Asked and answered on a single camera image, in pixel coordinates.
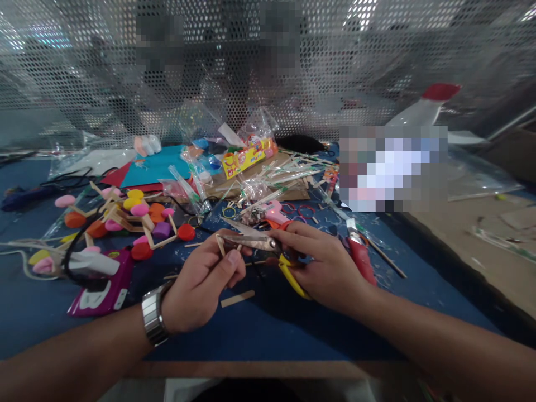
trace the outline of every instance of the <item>forearm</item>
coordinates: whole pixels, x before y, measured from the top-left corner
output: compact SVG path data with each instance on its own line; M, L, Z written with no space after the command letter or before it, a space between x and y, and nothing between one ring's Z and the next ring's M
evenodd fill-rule
M371 292L369 308L352 316L461 397L523 400L536 394L536 351L519 343L381 289Z
M152 348L135 305L0 363L0 400L97 400Z

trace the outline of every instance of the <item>table edge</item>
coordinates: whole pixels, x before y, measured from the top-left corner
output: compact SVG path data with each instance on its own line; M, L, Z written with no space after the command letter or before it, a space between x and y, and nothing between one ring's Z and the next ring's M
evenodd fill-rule
M141 361L133 378L389 378L411 375L409 361Z

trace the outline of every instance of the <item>mesh screen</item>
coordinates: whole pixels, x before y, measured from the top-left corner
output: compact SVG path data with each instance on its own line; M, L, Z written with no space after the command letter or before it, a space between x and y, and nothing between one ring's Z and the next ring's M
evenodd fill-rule
M1 144L181 141L202 102L237 130L258 106L279 135L383 125L437 81L463 85L462 129L533 79L536 11L511 0L0 0Z

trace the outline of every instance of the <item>blue tablecloth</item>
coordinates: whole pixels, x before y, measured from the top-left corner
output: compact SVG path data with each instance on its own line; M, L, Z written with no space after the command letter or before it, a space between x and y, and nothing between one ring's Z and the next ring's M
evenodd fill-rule
M0 188L36 186L46 180L48 161L23 161L0 169ZM345 235L346 228L335 214L318 211L318 200L296 202L311 205L318 227L329 231L336 225ZM0 242L19 238L39 238L62 211L54 200L44 200L24 213L0 213ZM455 261L433 247L395 215L350 213L375 238L382 239L385 252L407 273L401 279L373 250L371 262L379 285L386 290L452 315L480 327L534 346L534 333L509 307L495 299ZM213 224L216 229L221 223ZM207 234L198 231L195 242ZM114 237L98 242L105 250L123 247L134 238ZM135 266L125 305L141 300L143 293L163 282L163 277L178 272L191 252L181 243L155 251L151 260ZM44 341L87 319L66 314L79 288L66 280L33 281L24 276L19 255L2 256L0 270L0 358ZM299 298L281 272L261 266L249 269L243 282L221 298L255 290L255 297L229 308L218 308L203 328L182 334L150 354L149 360L256 361L256 360L395 360L402 358L382 338L362 325L317 303Z

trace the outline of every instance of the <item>wristwatch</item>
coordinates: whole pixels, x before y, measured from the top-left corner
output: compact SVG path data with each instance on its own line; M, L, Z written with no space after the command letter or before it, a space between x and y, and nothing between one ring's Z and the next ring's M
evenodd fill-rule
M159 288L150 291L143 296L143 301L141 302L145 333L147 334L147 338L149 338L149 342L154 346L164 343L169 338L169 332L162 319L161 306L164 295L172 284L173 282L169 281Z

